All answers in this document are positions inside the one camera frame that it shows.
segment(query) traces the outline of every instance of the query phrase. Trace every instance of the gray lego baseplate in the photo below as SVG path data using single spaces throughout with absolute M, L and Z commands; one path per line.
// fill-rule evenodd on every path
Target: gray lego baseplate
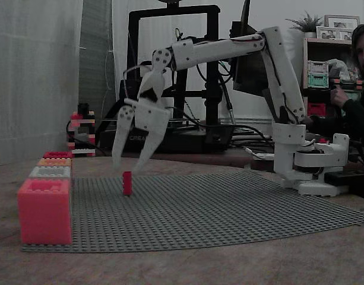
M 23 245 L 30 252 L 141 252 L 286 238 L 364 223 L 364 213 L 300 196 L 254 172 L 75 178 L 72 245 Z

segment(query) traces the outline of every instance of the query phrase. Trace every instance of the electronics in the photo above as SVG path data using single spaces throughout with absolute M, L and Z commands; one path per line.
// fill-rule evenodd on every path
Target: electronics
M 241 21 L 232 22 L 230 37 L 247 36 L 257 31 L 249 26 L 250 0 L 245 0 Z M 233 77 L 233 89 L 257 96 L 264 96 L 264 90 L 268 88 L 266 69 L 261 53 L 240 56 L 231 63 L 235 76 Z

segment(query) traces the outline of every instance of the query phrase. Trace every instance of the stacked lego bricks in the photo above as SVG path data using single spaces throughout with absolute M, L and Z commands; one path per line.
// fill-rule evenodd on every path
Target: stacked lego bricks
M 18 190 L 21 241 L 70 245 L 72 153 L 47 152 Z
M 78 128 L 88 129 L 88 143 L 83 143 L 75 139 L 75 133 Z M 71 116 L 71 125 L 68 128 L 68 149 L 72 152 L 74 157 L 78 156 L 95 156 L 95 117 L 94 111 L 89 111 L 88 115 L 78 114 L 74 112 Z

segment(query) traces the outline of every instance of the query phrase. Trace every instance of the picture frame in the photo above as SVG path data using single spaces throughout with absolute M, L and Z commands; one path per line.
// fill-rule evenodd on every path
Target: picture frame
M 332 28 L 318 26 L 316 27 L 316 37 L 318 39 L 332 40 L 352 40 L 353 29 L 350 28 Z
M 359 16 L 324 15 L 324 26 L 354 30 L 360 24 Z

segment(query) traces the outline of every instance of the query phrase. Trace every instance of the small red block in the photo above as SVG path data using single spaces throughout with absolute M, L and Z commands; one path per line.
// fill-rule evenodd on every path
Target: small red block
M 22 243 L 72 244 L 69 180 L 26 179 L 18 191 Z
M 132 195 L 132 173 L 130 171 L 126 171 L 122 175 L 124 180 L 123 193 L 125 196 Z
M 71 151 L 48 151 L 43 155 L 44 159 L 71 159 Z

